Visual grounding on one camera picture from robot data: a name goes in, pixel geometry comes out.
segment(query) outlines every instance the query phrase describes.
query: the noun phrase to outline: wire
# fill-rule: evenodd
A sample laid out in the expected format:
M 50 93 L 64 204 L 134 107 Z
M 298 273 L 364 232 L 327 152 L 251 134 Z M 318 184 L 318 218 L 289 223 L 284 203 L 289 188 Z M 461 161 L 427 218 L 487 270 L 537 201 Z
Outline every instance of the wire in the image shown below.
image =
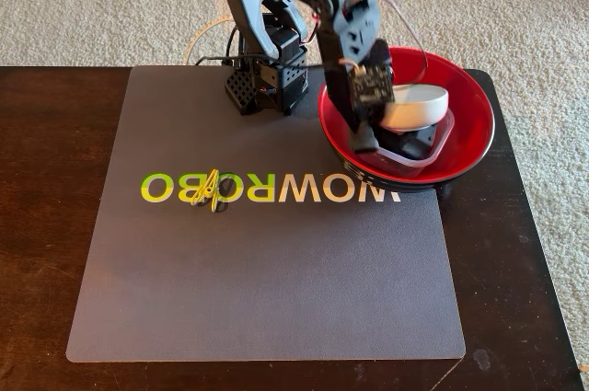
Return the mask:
M 241 59 L 246 59 L 246 58 L 251 58 L 251 59 L 258 59 L 258 60 L 266 60 L 266 61 L 270 61 L 270 62 L 275 62 L 276 59 L 271 58 L 270 56 L 263 54 L 263 53 L 246 53 L 243 55 L 227 55 L 227 56 L 222 56 L 222 57 L 201 57 L 199 58 L 198 62 L 196 62 L 195 66 L 200 65 L 202 62 L 204 61 L 215 61 L 215 60 L 219 60 L 219 61 L 223 61 L 223 60 L 241 60 Z M 356 65 L 356 63 L 354 63 L 352 60 L 349 59 L 342 59 L 346 61 L 346 64 L 352 64 L 352 65 Z M 280 66 L 287 68 L 287 69 L 295 69 L 297 71 L 300 70 L 306 70 L 306 69 L 325 69 L 325 70 L 340 70 L 341 68 L 341 64 L 340 63 L 333 63 L 333 64 L 329 64 L 329 63 L 319 63 L 319 64 L 306 64 L 305 66 L 294 66 L 294 65 L 290 65 L 290 64 L 282 64 L 282 63 L 278 63 Z
M 311 36 L 306 40 L 303 41 L 301 44 L 303 46 L 307 46 L 307 44 L 311 44 L 313 42 L 313 40 L 315 39 L 315 36 L 317 35 L 317 31 L 319 29 L 319 23 L 321 20 L 319 20 L 319 16 L 314 12 L 312 15 L 313 20 L 315 20 L 315 27 L 313 28 L 313 32 L 311 33 Z
M 194 46 L 196 46 L 198 40 L 215 26 L 218 26 L 222 23 L 226 23 L 227 21 L 234 21 L 234 19 L 231 16 L 219 17 L 204 25 L 204 27 L 202 27 L 196 34 L 194 34 L 194 36 L 192 36 L 191 42 L 188 44 L 188 46 L 186 47 L 186 51 L 184 52 L 183 62 L 185 65 L 188 64 L 192 54 L 192 50 L 194 49 Z
M 415 78 L 413 78 L 410 81 L 410 83 L 419 82 L 423 78 L 423 76 L 425 75 L 425 70 L 427 69 L 427 54 L 425 53 L 425 50 L 424 50 L 424 48 L 422 46 L 422 43 L 420 42 L 419 37 L 415 34 L 415 31 L 411 27 L 411 24 L 409 23 L 409 21 L 407 21 L 407 19 L 405 18 L 405 16 L 403 16 L 403 13 L 401 12 L 401 10 L 398 7 L 397 3 L 394 0 L 382 0 L 382 1 L 384 1 L 387 5 L 389 5 L 390 7 L 392 7 L 395 10 L 395 12 L 397 13 L 398 17 L 401 19 L 401 21 L 405 25 L 405 28 L 407 28 L 407 30 L 410 32 L 411 36 L 413 37 L 413 39 L 415 40 L 415 42 L 417 43 L 417 45 L 420 47 L 420 50 L 422 51 L 422 55 L 423 55 L 423 68 L 422 68 L 422 70 L 417 75 L 415 75 Z
M 228 57 L 231 53 L 231 43 L 233 42 L 233 38 L 235 37 L 237 32 L 237 25 L 233 27 L 231 30 L 231 34 L 229 35 L 229 41 L 227 42 L 227 49 L 225 50 L 225 57 Z

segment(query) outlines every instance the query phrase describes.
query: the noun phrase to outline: carpet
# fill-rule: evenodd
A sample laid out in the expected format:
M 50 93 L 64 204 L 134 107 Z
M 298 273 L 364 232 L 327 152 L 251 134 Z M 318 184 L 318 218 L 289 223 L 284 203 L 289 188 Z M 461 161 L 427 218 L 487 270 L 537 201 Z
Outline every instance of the carpet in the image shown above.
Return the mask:
M 588 1 L 397 1 L 428 51 L 493 77 L 573 347 L 589 363 Z M 180 64 L 194 32 L 229 14 L 225 0 L 0 3 L 2 65 Z M 230 26 L 200 52 L 223 52 Z M 411 44 L 384 8 L 381 35 Z

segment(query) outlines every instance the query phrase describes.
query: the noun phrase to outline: gray mat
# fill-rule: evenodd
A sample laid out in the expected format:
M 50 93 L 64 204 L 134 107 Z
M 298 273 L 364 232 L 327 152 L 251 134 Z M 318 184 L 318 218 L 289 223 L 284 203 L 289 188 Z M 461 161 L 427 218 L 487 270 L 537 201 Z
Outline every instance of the gray mat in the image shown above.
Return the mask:
M 242 117 L 223 67 L 134 68 L 67 348 L 73 362 L 459 358 L 465 346 L 435 194 L 349 187 L 317 116 Z M 212 168 L 243 194 L 191 206 Z M 145 196 L 145 177 L 155 178 Z M 250 190 L 275 176 L 274 193 Z M 298 188 L 312 178 L 304 197 Z M 239 191 L 221 184 L 224 195 Z M 320 201 L 314 201 L 314 192 Z M 346 194 L 348 201 L 342 201 Z M 256 202 L 254 195 L 269 197 Z

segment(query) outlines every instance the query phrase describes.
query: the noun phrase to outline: robotic arm gripper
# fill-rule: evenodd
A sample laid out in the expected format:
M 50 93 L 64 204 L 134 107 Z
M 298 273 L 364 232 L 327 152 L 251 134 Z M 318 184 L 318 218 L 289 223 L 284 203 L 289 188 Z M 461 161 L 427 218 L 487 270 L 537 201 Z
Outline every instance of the robotic arm gripper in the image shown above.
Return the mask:
M 375 0 L 301 0 L 317 13 L 318 45 L 325 67 L 329 97 L 351 129 L 356 150 L 377 146 L 369 125 L 382 118 L 392 90 L 368 106 L 355 95 L 354 72 L 349 64 L 380 68 L 373 78 L 390 88 L 391 68 L 387 44 L 376 40 L 379 12 Z M 294 0 L 227 0 L 239 30 L 235 72 L 225 84 L 226 93 L 242 113 L 275 107 L 289 113 L 307 87 L 305 21 Z M 260 5 L 270 13 L 262 14 Z M 341 64 L 346 59 L 348 65 Z

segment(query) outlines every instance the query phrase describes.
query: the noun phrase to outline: wooden table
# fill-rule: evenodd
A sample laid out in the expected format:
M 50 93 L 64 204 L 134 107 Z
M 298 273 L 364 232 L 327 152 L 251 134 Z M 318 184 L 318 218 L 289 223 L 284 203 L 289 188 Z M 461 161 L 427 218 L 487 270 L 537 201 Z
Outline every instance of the wooden table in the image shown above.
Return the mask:
M 65 359 L 129 68 L 0 68 L 0 390 L 430 390 L 456 361 Z M 489 77 L 483 161 L 438 190 L 467 355 L 436 387 L 582 390 Z

